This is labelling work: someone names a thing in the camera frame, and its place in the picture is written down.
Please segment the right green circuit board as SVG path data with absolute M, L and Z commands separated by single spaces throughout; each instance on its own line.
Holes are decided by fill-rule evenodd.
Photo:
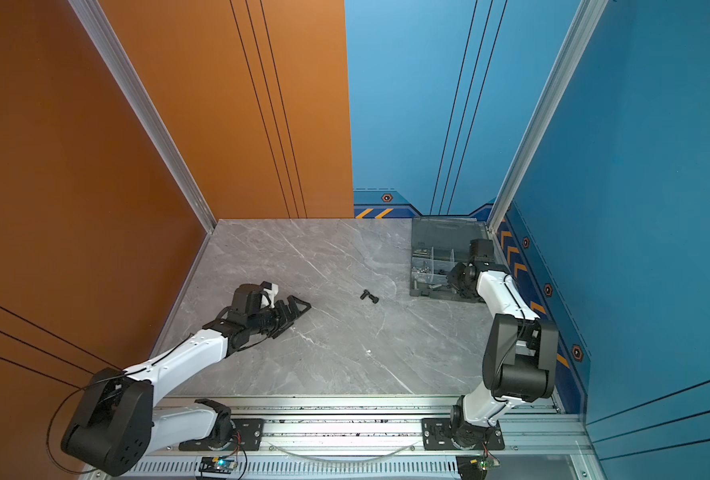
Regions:
M 495 457 L 457 456 L 457 472 L 461 480 L 486 480 L 489 472 L 501 465 Z

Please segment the right aluminium corner post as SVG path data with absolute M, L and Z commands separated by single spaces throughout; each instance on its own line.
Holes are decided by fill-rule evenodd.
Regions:
M 489 234 L 498 232 L 607 5 L 608 0 L 579 3 L 486 222 Z

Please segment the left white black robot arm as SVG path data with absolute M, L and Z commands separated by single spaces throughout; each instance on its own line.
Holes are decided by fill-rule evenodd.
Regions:
M 63 453 L 111 476 L 131 470 L 147 453 L 181 443 L 208 450 L 232 446 L 230 407 L 201 398 L 185 407 L 160 402 L 196 374 L 276 338 L 311 310 L 294 295 L 277 297 L 271 282 L 242 284 L 214 320 L 171 349 L 124 370 L 105 368 L 87 386 L 60 442 Z

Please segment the grey compartment organizer box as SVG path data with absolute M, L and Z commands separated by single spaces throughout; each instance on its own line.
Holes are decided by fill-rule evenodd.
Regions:
M 470 259 L 471 242 L 487 239 L 484 224 L 471 218 L 415 217 L 411 223 L 412 297 L 475 303 L 449 284 L 447 275 Z

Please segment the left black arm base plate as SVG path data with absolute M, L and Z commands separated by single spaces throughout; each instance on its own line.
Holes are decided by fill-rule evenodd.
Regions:
M 218 422 L 206 438 L 181 442 L 180 451 L 233 452 L 237 449 L 254 452 L 260 449 L 265 421 L 262 418 L 232 418 Z

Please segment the left green circuit board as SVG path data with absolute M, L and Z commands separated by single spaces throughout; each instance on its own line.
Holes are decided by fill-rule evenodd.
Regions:
M 198 475 L 201 477 L 207 476 L 224 476 L 237 473 L 239 470 L 239 462 L 226 456 L 209 456 L 202 457 L 198 467 Z

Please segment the aluminium corner post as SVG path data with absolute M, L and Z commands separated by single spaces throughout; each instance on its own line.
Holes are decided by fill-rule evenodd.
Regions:
M 102 6 L 95 0 L 70 0 L 69 4 L 197 219 L 211 235 L 217 220 Z
M 486 222 L 489 234 L 498 232 L 607 5 L 608 0 L 579 3 Z

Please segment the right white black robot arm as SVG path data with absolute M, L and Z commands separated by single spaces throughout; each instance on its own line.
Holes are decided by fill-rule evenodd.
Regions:
M 461 449 L 486 448 L 501 433 L 513 408 L 552 395 L 559 332 L 520 294 L 507 267 L 495 259 L 494 242 L 470 242 L 470 256 L 447 275 L 466 298 L 483 301 L 493 317 L 482 362 L 482 382 L 461 396 L 450 414 L 449 436 Z

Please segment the left aluminium corner post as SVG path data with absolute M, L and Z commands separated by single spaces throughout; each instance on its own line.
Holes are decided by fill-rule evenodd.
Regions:
M 95 0 L 70 0 L 69 4 L 197 219 L 211 235 L 217 220 L 102 6 Z

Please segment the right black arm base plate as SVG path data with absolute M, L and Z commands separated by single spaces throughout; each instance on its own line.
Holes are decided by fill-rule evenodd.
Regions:
M 428 451 L 503 451 L 506 448 L 500 426 L 477 427 L 463 424 L 453 430 L 449 418 L 423 418 L 421 427 L 423 445 Z

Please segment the green circuit board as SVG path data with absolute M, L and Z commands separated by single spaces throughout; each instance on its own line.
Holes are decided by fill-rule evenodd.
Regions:
M 495 457 L 457 456 L 457 472 L 461 480 L 486 480 L 489 472 L 501 465 Z
M 207 476 L 224 476 L 237 473 L 239 470 L 239 462 L 226 456 L 209 456 L 202 457 L 198 467 L 198 475 L 201 477 Z

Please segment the aluminium rail frame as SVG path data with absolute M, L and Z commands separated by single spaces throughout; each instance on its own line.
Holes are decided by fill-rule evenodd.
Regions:
M 262 418 L 258 451 L 217 452 L 239 462 L 222 479 L 460 479 L 457 456 L 495 457 L 487 479 L 602 479 L 579 416 L 557 397 L 500 421 L 503 451 L 424 448 L 421 420 L 448 418 L 451 395 L 223 397 L 233 418 Z

